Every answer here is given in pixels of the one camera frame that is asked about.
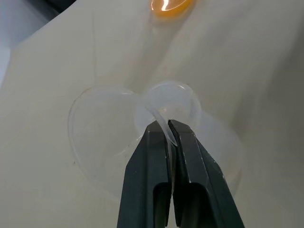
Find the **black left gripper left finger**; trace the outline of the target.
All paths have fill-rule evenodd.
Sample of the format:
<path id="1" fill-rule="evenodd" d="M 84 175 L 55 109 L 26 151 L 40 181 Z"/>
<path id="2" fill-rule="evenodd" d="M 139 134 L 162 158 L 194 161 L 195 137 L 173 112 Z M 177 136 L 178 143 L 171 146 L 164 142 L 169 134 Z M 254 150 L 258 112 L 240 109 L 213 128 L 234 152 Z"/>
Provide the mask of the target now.
<path id="1" fill-rule="evenodd" d="M 166 228 L 171 187 L 167 140 L 153 122 L 126 165 L 117 228 Z"/>

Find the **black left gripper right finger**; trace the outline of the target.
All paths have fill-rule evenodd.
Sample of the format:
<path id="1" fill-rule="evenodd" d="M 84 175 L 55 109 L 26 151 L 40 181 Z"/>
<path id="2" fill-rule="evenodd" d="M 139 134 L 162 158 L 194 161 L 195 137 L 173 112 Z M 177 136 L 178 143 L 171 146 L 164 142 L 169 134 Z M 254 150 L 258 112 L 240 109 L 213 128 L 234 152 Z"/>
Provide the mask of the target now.
<path id="1" fill-rule="evenodd" d="M 173 203 L 178 228 L 245 228 L 221 168 L 191 128 L 169 120 L 177 142 Z"/>

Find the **clear plastic cup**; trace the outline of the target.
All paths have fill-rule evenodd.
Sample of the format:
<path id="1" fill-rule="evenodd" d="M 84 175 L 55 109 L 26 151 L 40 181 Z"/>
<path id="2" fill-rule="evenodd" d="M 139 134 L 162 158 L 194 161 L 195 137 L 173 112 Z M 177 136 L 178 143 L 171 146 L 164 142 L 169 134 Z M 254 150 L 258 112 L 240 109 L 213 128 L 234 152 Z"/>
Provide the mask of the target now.
<path id="1" fill-rule="evenodd" d="M 242 172 L 239 137 L 204 112 L 194 91 L 177 81 L 164 81 L 142 95 L 105 86 L 84 91 L 68 117 L 70 144 L 84 174 L 119 199 L 125 167 L 146 127 L 157 119 L 188 125 L 220 166 L 232 195 L 236 194 Z"/>

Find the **clear bottle with orange liquid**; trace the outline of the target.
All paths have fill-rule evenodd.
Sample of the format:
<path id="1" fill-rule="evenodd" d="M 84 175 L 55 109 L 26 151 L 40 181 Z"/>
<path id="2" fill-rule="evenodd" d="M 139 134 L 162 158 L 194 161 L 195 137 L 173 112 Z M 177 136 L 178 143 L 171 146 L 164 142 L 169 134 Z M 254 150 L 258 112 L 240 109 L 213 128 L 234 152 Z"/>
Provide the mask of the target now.
<path id="1" fill-rule="evenodd" d="M 144 50 L 140 75 L 149 78 L 169 50 L 174 36 L 190 15 L 197 0 L 149 0 L 150 14 L 145 21 Z"/>

